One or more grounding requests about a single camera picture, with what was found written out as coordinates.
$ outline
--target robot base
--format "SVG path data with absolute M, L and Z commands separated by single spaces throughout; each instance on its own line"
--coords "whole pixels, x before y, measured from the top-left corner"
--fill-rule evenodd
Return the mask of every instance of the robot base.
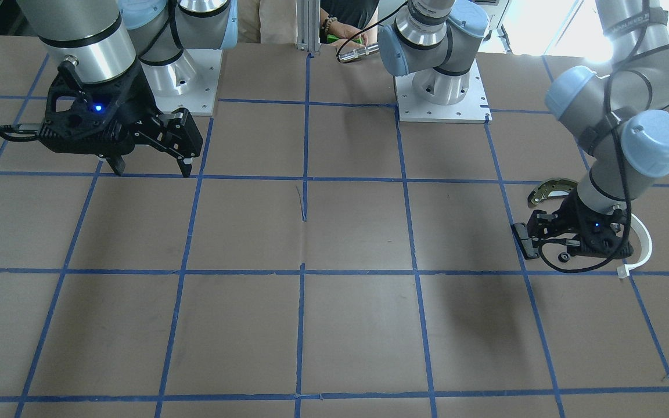
M 194 116 L 212 116 L 215 96 L 218 91 L 218 77 L 221 74 L 219 49 L 188 49 L 197 63 L 199 82 L 192 90 L 177 96 L 156 96 L 156 106 L 164 113 L 184 107 Z
M 484 84 L 481 82 L 476 61 L 470 70 L 469 89 L 459 103 L 440 106 L 417 95 L 412 87 L 414 74 L 395 77 L 396 97 L 399 105 L 399 120 L 402 122 L 454 122 L 454 124 L 483 124 L 492 121 Z

